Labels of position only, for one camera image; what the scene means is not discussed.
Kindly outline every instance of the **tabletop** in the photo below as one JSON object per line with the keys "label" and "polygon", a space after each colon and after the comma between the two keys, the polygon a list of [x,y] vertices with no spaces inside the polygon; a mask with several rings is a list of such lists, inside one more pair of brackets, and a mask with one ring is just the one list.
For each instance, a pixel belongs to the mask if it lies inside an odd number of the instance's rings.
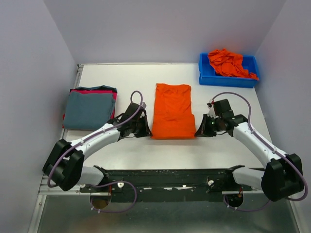
{"label": "tabletop", "polygon": [[[157,83],[191,86],[191,107],[196,129],[201,124],[202,115],[208,113],[207,103],[213,96],[225,91],[236,92],[251,103],[251,121],[254,127],[271,140],[255,90],[200,85],[197,64],[84,65],[78,86],[116,87],[116,116],[128,107],[131,93],[139,90],[147,104],[148,124],[151,129]],[[247,105],[239,97],[225,94],[217,98],[221,99],[229,100],[236,115],[247,116]],[[139,95],[135,94],[133,101],[138,103]],[[90,132],[69,130],[66,139],[71,141],[88,133]],[[188,140],[126,138],[99,150],[84,165],[98,165],[105,169],[212,169],[235,165],[262,167],[259,160],[241,142],[227,134]]]}

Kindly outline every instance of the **teal folded shirt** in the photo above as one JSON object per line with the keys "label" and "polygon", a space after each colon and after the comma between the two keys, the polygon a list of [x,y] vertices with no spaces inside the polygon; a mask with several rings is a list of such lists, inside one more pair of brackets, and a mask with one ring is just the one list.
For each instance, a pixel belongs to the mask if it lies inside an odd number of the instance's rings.
{"label": "teal folded shirt", "polygon": [[64,127],[69,130],[97,130],[110,119],[114,107],[112,94],[71,92]]}

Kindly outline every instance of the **gray floor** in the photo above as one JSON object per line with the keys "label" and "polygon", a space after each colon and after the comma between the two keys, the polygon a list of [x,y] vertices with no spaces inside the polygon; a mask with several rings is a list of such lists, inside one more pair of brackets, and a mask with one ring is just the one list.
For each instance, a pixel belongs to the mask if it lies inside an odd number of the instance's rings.
{"label": "gray floor", "polygon": [[[260,207],[262,194],[248,194],[244,208]],[[223,203],[137,203],[122,214],[91,211],[88,196],[48,196],[40,233],[295,233],[297,225],[286,200],[265,210],[243,213]]]}

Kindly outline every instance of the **stack of folded clothes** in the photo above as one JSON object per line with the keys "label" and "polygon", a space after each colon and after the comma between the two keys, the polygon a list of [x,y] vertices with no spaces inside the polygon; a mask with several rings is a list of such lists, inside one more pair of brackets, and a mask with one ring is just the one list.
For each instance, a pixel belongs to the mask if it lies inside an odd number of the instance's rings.
{"label": "stack of folded clothes", "polygon": [[117,89],[110,86],[78,87],[70,90],[64,128],[97,130],[114,118]]}

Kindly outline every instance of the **crumpled orange cloth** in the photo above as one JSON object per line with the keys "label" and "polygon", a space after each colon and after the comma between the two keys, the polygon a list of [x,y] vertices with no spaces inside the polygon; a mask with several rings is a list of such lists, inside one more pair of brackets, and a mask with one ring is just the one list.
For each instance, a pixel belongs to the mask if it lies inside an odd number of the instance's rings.
{"label": "crumpled orange cloth", "polygon": [[226,49],[214,50],[208,54],[208,59],[217,74],[259,80],[256,74],[242,67],[243,56],[240,54]]}
{"label": "crumpled orange cloth", "polygon": [[154,139],[195,138],[189,85],[156,84],[155,111],[152,125]]}

